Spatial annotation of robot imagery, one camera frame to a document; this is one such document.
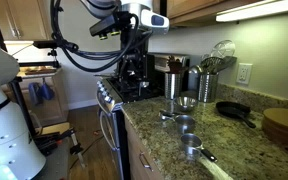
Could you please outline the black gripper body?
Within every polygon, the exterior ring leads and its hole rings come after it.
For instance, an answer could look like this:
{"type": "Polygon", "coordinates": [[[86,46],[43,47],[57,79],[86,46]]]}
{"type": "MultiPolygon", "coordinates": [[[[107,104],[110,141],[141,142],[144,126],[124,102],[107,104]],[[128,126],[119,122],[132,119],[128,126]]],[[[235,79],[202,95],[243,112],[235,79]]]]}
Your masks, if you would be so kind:
{"type": "Polygon", "coordinates": [[[122,56],[117,66],[118,89],[120,92],[137,90],[141,81],[148,79],[150,65],[148,39],[150,33],[141,33],[135,37],[130,48],[122,56]]]}

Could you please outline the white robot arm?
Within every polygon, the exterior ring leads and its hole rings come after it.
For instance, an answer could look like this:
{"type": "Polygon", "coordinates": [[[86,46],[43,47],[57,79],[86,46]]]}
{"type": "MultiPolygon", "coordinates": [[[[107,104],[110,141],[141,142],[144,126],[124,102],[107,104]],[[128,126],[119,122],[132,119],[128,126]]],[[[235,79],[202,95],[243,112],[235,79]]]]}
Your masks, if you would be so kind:
{"type": "Polygon", "coordinates": [[[89,13],[99,19],[90,27],[92,36],[104,37],[121,31],[121,50],[115,54],[116,78],[121,92],[135,88],[142,92],[150,86],[148,72],[148,39],[153,34],[166,34],[169,19],[152,11],[153,0],[80,0],[89,13]]]}

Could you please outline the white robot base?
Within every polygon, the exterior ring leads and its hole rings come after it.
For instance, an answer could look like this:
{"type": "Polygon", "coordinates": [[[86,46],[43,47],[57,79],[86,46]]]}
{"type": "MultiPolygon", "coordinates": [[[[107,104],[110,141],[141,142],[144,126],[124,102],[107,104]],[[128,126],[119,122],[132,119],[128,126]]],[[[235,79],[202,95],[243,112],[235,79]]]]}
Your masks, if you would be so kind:
{"type": "Polygon", "coordinates": [[[31,138],[20,106],[2,90],[18,72],[17,60],[0,49],[0,180],[31,180],[46,163],[31,138]]]}

